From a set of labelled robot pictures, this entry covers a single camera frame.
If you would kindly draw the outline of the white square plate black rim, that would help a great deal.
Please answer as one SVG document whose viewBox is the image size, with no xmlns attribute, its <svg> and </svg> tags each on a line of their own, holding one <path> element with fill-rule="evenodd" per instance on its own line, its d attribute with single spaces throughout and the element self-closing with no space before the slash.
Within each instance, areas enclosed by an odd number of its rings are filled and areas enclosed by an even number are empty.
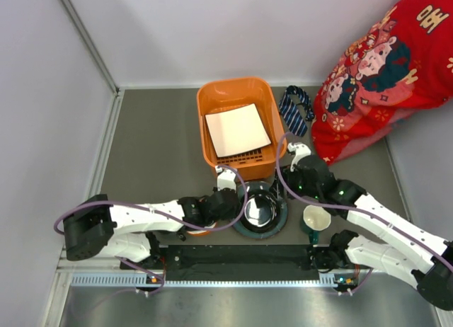
<svg viewBox="0 0 453 327">
<path fill-rule="evenodd" d="M 246 153 L 271 144 L 255 104 L 205 116 L 217 157 Z"/>
</svg>

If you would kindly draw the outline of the orange plastic bin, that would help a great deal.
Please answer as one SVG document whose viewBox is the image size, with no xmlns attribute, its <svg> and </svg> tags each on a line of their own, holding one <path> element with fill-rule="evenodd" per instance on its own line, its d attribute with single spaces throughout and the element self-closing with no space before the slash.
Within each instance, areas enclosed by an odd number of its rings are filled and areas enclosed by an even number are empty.
<svg viewBox="0 0 453 327">
<path fill-rule="evenodd" d="M 270 144 L 244 154 L 219 158 L 205 116 L 250 104 L 257 107 Z M 276 158 L 285 155 L 287 142 L 283 142 L 281 152 L 277 153 L 278 141 L 285 131 L 273 91 L 265 80 L 249 76 L 209 82 L 197 92 L 197 113 L 202 154 L 212 170 L 216 165 L 226 164 L 237 169 L 246 181 L 269 178 L 274 174 Z"/>
</svg>

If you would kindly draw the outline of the black round plate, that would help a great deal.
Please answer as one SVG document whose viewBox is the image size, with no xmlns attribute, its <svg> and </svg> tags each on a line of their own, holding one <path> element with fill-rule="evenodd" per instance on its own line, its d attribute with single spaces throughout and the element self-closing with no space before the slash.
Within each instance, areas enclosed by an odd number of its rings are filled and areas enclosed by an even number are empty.
<svg viewBox="0 0 453 327">
<path fill-rule="evenodd" d="M 248 200 L 242 223 L 250 231 L 263 233 L 276 226 L 277 216 L 276 201 L 261 193 Z"/>
</svg>

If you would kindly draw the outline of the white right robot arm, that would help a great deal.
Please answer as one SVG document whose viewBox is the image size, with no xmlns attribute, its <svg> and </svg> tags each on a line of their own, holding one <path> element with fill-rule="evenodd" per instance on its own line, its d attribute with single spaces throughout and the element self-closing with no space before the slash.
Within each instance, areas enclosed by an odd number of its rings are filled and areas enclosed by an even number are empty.
<svg viewBox="0 0 453 327">
<path fill-rule="evenodd" d="M 417 227 L 379 203 L 363 187 L 337 179 L 315 155 L 277 166 L 277 179 L 295 199 L 320 207 L 379 239 L 353 231 L 331 239 L 330 257 L 338 267 L 351 263 L 374 268 L 413 287 L 427 302 L 452 310 L 452 242 Z"/>
</svg>

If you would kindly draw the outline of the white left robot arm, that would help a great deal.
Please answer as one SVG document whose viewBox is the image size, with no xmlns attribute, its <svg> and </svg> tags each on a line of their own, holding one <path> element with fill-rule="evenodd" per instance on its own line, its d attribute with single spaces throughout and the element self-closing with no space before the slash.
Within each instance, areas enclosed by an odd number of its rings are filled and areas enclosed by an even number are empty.
<svg viewBox="0 0 453 327">
<path fill-rule="evenodd" d="M 125 258 L 146 268 L 160 261 L 154 232 L 200 235 L 240 213 L 236 191 L 225 188 L 203 197 L 182 197 L 160 204 L 133 205 L 93 196 L 62 220 L 66 256 L 80 261 L 95 256 Z"/>
</svg>

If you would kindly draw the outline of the blue-grey round plate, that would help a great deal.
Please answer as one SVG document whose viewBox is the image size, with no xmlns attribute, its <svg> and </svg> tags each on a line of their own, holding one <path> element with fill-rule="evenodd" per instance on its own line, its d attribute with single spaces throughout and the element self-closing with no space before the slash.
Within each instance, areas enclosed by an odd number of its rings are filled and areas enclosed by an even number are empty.
<svg viewBox="0 0 453 327">
<path fill-rule="evenodd" d="M 277 224 L 274 228 L 272 228 L 270 231 L 263 232 L 263 233 L 256 233 L 253 231 L 248 230 L 242 223 L 242 219 L 244 217 L 241 217 L 237 223 L 233 225 L 233 228 L 240 233 L 241 235 L 250 238 L 250 239 L 256 239 L 256 240 L 262 240 L 262 239 L 269 239 L 270 237 L 278 234 L 282 228 L 285 226 L 288 218 L 288 207 L 287 207 L 287 201 L 285 197 L 277 197 L 276 195 L 273 195 L 270 192 L 270 186 L 272 184 L 269 184 L 264 181 L 250 181 L 246 182 L 246 193 L 247 193 L 247 198 L 250 200 L 254 195 L 257 194 L 264 194 L 264 195 L 269 195 L 271 196 L 274 201 L 277 203 L 277 208 L 278 208 L 278 216 L 277 216 Z"/>
</svg>

